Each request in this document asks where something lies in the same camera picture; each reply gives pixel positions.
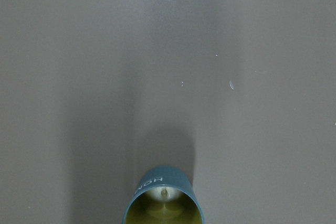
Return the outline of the dark teal mug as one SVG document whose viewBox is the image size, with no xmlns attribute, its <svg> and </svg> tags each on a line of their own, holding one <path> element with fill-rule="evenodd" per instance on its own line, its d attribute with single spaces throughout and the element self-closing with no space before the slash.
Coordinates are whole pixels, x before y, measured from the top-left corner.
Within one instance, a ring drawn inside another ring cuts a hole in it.
<svg viewBox="0 0 336 224">
<path fill-rule="evenodd" d="M 127 205 L 122 223 L 204 223 L 187 176 L 178 168 L 158 166 L 144 174 Z"/>
</svg>

